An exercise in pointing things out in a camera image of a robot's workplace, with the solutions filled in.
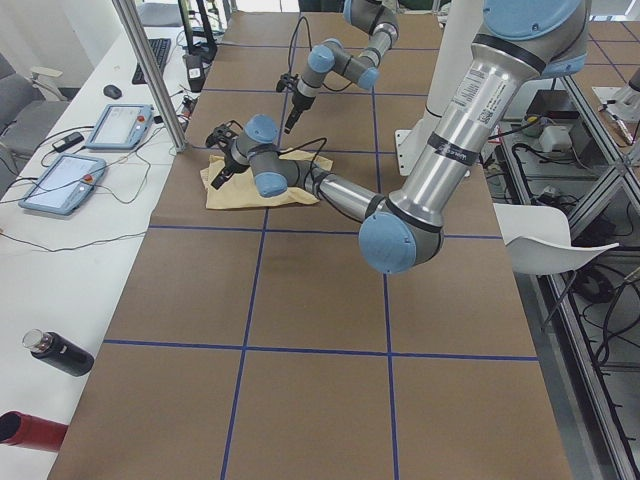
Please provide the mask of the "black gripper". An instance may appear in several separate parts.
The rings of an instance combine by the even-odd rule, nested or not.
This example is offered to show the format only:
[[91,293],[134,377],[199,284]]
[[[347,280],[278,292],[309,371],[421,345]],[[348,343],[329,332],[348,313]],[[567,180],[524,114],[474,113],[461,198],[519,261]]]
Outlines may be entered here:
[[290,114],[287,117],[284,126],[284,132],[289,134],[295,124],[299,121],[301,115],[304,111],[309,110],[315,101],[315,96],[307,96],[300,92],[299,90],[295,90],[293,94],[293,108]]
[[215,190],[221,189],[235,174],[244,173],[249,168],[247,154],[250,139],[237,137],[239,130],[240,123],[229,120],[215,127],[205,140],[207,148],[216,146],[224,153],[224,167],[211,181],[211,187]]

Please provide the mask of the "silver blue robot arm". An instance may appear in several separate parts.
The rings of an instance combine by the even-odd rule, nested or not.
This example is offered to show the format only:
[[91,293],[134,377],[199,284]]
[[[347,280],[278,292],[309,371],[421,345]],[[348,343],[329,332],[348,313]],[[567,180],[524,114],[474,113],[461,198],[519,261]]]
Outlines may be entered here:
[[369,43],[355,56],[341,42],[328,38],[313,46],[304,71],[281,75],[276,90],[293,92],[293,107],[284,131],[290,133],[303,112],[309,110],[323,86],[328,73],[334,72],[364,90],[370,90],[379,78],[379,66],[385,53],[399,37],[395,13],[380,1],[347,1],[343,16],[347,23],[369,36]]
[[291,187],[330,203],[360,223],[368,264],[401,273],[433,258],[443,243],[443,209],[527,81],[579,71],[586,59],[587,1],[487,1],[471,41],[472,59],[434,130],[423,137],[403,186],[378,195],[318,165],[287,160],[276,147],[279,128],[266,115],[228,121],[207,137],[224,155],[213,179],[222,187],[250,172],[260,196]]

